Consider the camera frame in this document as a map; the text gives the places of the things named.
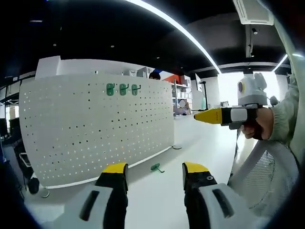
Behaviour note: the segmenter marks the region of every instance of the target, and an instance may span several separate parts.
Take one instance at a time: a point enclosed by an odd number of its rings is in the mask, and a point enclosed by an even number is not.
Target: white pegboard
[[[114,95],[106,85],[115,83]],[[119,85],[129,84],[120,95]],[[132,95],[132,84],[141,85]],[[117,75],[61,75],[23,83],[22,139],[45,187],[98,177],[109,164],[135,164],[173,145],[168,82]]]

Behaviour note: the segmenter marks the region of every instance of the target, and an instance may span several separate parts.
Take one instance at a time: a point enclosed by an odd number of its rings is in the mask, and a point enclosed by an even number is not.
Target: human hand
[[[273,112],[269,108],[259,108],[256,111],[256,122],[262,127],[262,139],[269,139],[273,130]],[[247,139],[255,135],[255,128],[252,125],[244,124],[241,130]]]

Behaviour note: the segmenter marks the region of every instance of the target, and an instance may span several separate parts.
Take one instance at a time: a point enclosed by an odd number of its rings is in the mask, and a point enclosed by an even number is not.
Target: sleeve
[[[286,143],[295,131],[295,122],[299,103],[299,89],[295,75],[290,76],[290,87],[285,99],[271,108],[274,115],[273,131],[269,140],[279,140]]]
[[[282,25],[276,19],[274,19],[274,23],[288,54],[288,57],[291,60],[291,56],[295,50],[295,47]],[[290,85],[284,100],[275,107],[271,108],[274,115],[274,123],[273,131],[269,139],[279,140],[283,143],[287,143],[293,136],[299,105],[299,89],[293,66],[294,65],[292,62],[292,75],[290,76]]]

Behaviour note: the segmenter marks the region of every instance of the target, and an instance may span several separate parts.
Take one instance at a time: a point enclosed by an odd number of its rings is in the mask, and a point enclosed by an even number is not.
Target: person
[[[258,109],[256,121],[263,129],[262,139],[281,141],[301,164],[305,149],[305,57],[296,55],[298,51],[282,25],[276,19],[274,23],[290,60],[292,75],[284,100],[272,108]],[[241,129],[246,138],[255,134],[252,126],[243,125]]]
[[[161,80],[160,74],[156,72],[152,72],[149,74],[149,79]]]

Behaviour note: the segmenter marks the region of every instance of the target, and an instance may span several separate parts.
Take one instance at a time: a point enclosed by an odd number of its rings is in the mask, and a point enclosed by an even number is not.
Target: led light strip
[[[281,64],[287,59],[287,57],[288,57],[288,55],[285,54],[285,56],[282,58],[282,60],[278,63],[278,65],[271,72],[274,73],[281,66]]]
[[[128,1],[130,3],[133,3],[135,5],[141,6],[142,8],[149,10],[150,12],[158,15],[159,17],[163,18],[167,22],[169,22],[171,25],[176,27],[180,32],[182,32],[188,39],[190,39],[191,42],[193,42],[206,56],[206,58],[211,62],[211,64],[214,66],[214,68],[217,70],[219,74],[221,74],[220,69],[218,68],[215,61],[211,58],[210,54],[205,50],[205,48],[185,29],[183,28],[178,22],[176,22],[174,19],[172,19],[167,14],[163,13],[161,10],[153,7],[152,5],[143,2],[141,0],[124,0]]]

